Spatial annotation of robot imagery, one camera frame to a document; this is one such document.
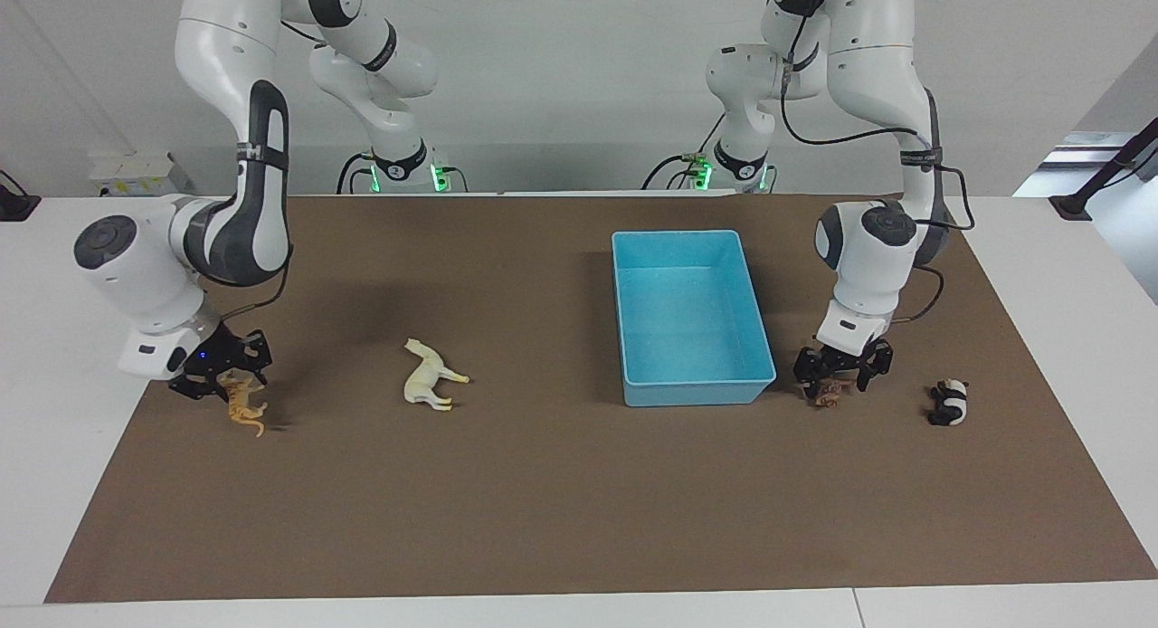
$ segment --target toy animal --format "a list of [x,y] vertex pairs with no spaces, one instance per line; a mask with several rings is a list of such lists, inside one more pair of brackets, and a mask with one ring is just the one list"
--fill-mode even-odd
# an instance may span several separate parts
[[815,400],[813,400],[815,406],[823,407],[826,409],[831,409],[841,401],[841,395],[845,390],[856,386],[857,382],[851,379],[837,379],[828,378],[820,381],[820,392],[816,394]]
[[261,407],[256,408],[249,406],[249,394],[265,388],[259,384],[256,386],[255,382],[254,375],[236,368],[218,375],[218,384],[225,388],[229,396],[229,419],[241,425],[256,426],[257,436],[255,438],[261,438],[265,433],[265,424],[257,418],[265,414],[269,404],[263,402]]
[[439,357],[438,352],[423,345],[417,339],[411,338],[408,341],[406,350],[422,357],[423,363],[418,365],[418,368],[406,380],[406,385],[403,388],[403,397],[411,404],[430,404],[435,411],[452,410],[454,408],[453,400],[450,397],[444,400],[435,395],[434,385],[438,384],[439,379],[468,384],[470,378],[446,367],[446,364],[442,363],[442,357]]
[[926,417],[933,426],[957,426],[965,422],[968,382],[945,379],[929,389],[929,396],[937,402],[937,408]]

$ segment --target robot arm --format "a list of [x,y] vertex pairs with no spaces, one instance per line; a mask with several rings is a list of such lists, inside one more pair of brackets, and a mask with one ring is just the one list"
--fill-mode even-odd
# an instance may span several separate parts
[[[185,82],[229,119],[237,137],[237,191],[226,202],[166,196],[148,212],[104,217],[78,238],[86,277],[132,321],[119,367],[169,380],[190,397],[225,396],[217,375],[272,363],[264,335],[239,338],[207,302],[198,277],[230,286],[264,283],[288,266],[285,217],[290,114],[271,82],[283,19],[314,22],[390,92],[433,87],[422,51],[398,43],[362,0],[185,0],[176,61]],[[361,76],[362,83],[368,83]],[[381,85],[375,93],[383,92]]]
[[[335,6],[332,2],[342,2]],[[434,56],[398,38],[397,30],[366,0],[308,0],[329,46],[315,48],[310,75],[323,92],[361,119],[378,169],[395,190],[446,188],[434,169],[413,112],[402,100],[428,95],[438,82]]]
[[[808,394],[836,372],[859,371],[862,390],[872,377],[888,372],[893,352],[881,336],[893,322],[900,291],[914,264],[931,261],[944,246],[945,229],[930,225],[947,219],[947,212],[936,104],[914,68],[914,0],[770,0],[764,17],[765,39],[787,63],[829,24],[833,101],[880,126],[875,133],[893,133],[904,185],[900,202],[842,203],[818,224],[816,251],[837,282],[816,334],[822,348],[806,348],[798,357],[796,375]],[[843,141],[804,140],[789,130],[813,145]]]
[[[721,48],[708,61],[708,88],[724,104],[720,138],[708,154],[712,184],[753,192],[761,189],[768,169],[768,152],[776,130],[770,100],[811,98],[824,87],[820,44],[794,68],[768,43]],[[789,81],[786,92],[780,83]]]
[[281,0],[185,0],[177,71],[219,109],[237,137],[237,193],[185,200],[174,217],[174,253],[211,280],[254,286],[286,264],[290,112],[271,82]]

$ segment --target blue tray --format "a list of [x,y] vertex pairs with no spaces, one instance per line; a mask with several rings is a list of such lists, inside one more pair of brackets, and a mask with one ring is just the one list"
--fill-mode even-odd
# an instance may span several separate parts
[[629,407],[747,404],[776,379],[732,231],[614,233]]

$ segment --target toy panda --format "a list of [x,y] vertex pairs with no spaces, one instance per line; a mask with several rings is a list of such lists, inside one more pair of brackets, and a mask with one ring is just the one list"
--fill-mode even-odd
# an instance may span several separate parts
[[957,426],[965,422],[966,389],[968,387],[967,382],[945,379],[938,381],[935,388],[930,388],[929,396],[937,401],[937,409],[926,416],[929,424]]

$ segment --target cable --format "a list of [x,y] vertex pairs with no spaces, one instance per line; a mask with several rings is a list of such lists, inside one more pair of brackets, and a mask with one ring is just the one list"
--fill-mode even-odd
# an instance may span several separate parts
[[962,173],[960,169],[954,169],[954,167],[941,167],[940,165],[937,165],[936,167],[933,167],[933,169],[937,169],[938,171],[948,171],[951,174],[957,174],[957,178],[961,181],[961,204],[965,205],[965,214],[968,217],[969,224],[954,225],[954,224],[946,224],[943,221],[935,221],[932,219],[921,219],[921,220],[915,220],[914,222],[917,225],[930,225],[930,227],[935,228],[945,228],[947,231],[961,231],[961,232],[969,232],[973,228],[977,227],[977,220],[973,218],[973,210],[972,207],[969,207],[969,191],[968,188],[965,187],[965,173]]
[[664,167],[667,167],[668,165],[670,165],[670,162],[679,162],[680,159],[683,159],[683,156],[682,155],[673,155],[673,156],[666,159],[665,161],[660,162],[659,165],[657,165],[654,167],[654,169],[652,169],[652,173],[647,174],[647,180],[644,181],[644,187],[642,187],[642,188],[647,188],[650,185],[650,183],[655,178],[655,176],[659,175],[659,173],[664,169]]
[[346,163],[343,165],[342,174],[338,176],[338,187],[335,188],[334,193],[336,195],[342,193],[342,185],[346,184],[346,174],[350,173],[350,168],[354,166],[354,162],[357,162],[359,159],[365,159],[365,154],[362,153],[352,154],[350,159],[346,160]]
[[20,190],[21,196],[28,196],[28,191],[25,190],[25,188],[22,187],[21,183],[17,183],[16,178],[12,177],[12,175],[8,175],[8,171],[0,169],[0,176],[3,176],[5,180],[8,180],[9,183],[16,185],[16,188]]
[[[719,130],[720,124],[724,123],[724,117],[725,116],[727,116],[727,112],[720,114],[720,118],[716,121],[716,125],[712,126],[712,130],[708,130],[708,137],[704,138],[703,143],[701,143],[699,151],[696,151],[696,153],[703,153],[703,151],[705,148],[708,148],[708,143],[712,141],[712,136],[716,134],[716,130]],[[683,188],[683,183],[686,183],[686,182],[688,182],[688,176],[683,175],[683,180],[680,180],[680,187],[679,188]]]
[[281,25],[286,27],[286,29],[290,29],[291,31],[294,31],[294,34],[301,35],[301,37],[303,37],[306,39],[314,39],[314,42],[318,43],[320,45],[324,45],[324,43],[325,43],[325,39],[315,38],[314,35],[309,35],[309,34],[307,34],[307,31],[302,31],[298,27],[293,27],[291,24],[287,24],[286,22],[281,22]]
[[672,185],[674,185],[675,183],[675,178],[679,178],[680,176],[683,176],[683,180],[687,180],[688,176],[695,176],[695,175],[696,175],[695,171],[680,171],[679,174],[672,176],[670,180],[667,180],[667,188],[672,188]]
[[365,176],[369,176],[372,178],[374,177],[374,171],[372,171],[369,169],[358,169],[353,174],[350,174],[350,188],[347,190],[347,193],[353,193],[354,192],[354,178],[357,178],[359,174],[365,175]]
[[1101,185],[1100,188],[1098,188],[1098,191],[1101,191],[1105,188],[1112,188],[1112,187],[1114,187],[1116,184],[1124,183],[1126,180],[1133,178],[1134,176],[1137,175],[1138,171],[1141,171],[1142,169],[1145,169],[1146,165],[1150,163],[1151,159],[1155,159],[1155,155],[1158,155],[1158,151],[1151,151],[1150,156],[1146,158],[1146,159],[1143,159],[1142,163],[1138,165],[1137,167],[1134,167],[1134,169],[1129,174],[1126,174],[1121,178],[1114,180],[1114,182],[1105,183],[1104,185]]
[[459,177],[462,178],[463,191],[467,191],[467,193],[470,193],[470,185],[467,184],[467,174],[463,174],[462,169],[460,169],[459,167],[442,167],[442,171],[444,173],[446,173],[446,171],[454,171],[455,174],[459,174]]
[[807,17],[800,19],[800,27],[799,29],[797,29],[796,38],[792,41],[792,48],[790,48],[789,54],[784,59],[786,66],[784,68],[784,79],[780,81],[780,117],[784,119],[784,127],[789,130],[789,133],[797,141],[807,143],[807,145],[809,146],[831,146],[835,143],[850,143],[850,141],[862,140],[862,138],[887,136],[893,133],[906,133],[915,138],[918,138],[918,140],[921,140],[921,143],[925,145],[925,148],[931,151],[933,147],[932,145],[930,145],[929,140],[926,140],[926,138],[921,137],[921,133],[918,133],[917,130],[914,129],[894,127],[894,129],[865,130],[865,132],[863,133],[857,133],[855,136],[849,136],[844,138],[831,138],[831,140],[811,140],[811,138],[802,138],[800,137],[799,133],[796,132],[796,129],[792,127],[792,122],[789,121],[789,105],[786,98],[789,95],[789,79],[792,74],[791,66],[796,64],[797,45],[800,42],[800,35],[804,35],[804,27],[807,23],[807,21],[808,21]]
[[245,305],[244,307],[236,307],[236,309],[234,309],[234,311],[229,312],[228,314],[221,316],[221,322],[228,321],[228,319],[235,319],[235,317],[237,317],[237,316],[240,316],[242,314],[248,314],[248,313],[252,312],[254,309],[261,309],[261,307],[269,307],[273,302],[277,302],[278,298],[281,298],[281,294],[285,293],[286,282],[288,282],[288,279],[290,279],[290,261],[291,260],[293,260],[293,244],[290,246],[290,254],[286,254],[286,265],[281,268],[281,284],[278,285],[278,291],[277,291],[277,293],[273,294],[272,298],[270,298],[269,300],[265,300],[264,302],[255,302],[252,305]]
[[925,308],[922,309],[921,313],[915,314],[914,316],[909,316],[907,319],[897,319],[893,321],[893,324],[895,326],[919,321],[925,316],[925,314],[931,312],[933,307],[937,306],[937,302],[939,301],[941,293],[945,293],[945,275],[941,273],[938,269],[933,269],[931,266],[913,266],[913,268],[918,271],[924,271],[926,273],[932,273],[937,276],[937,293],[933,294],[933,299],[931,299],[929,304],[925,305]]

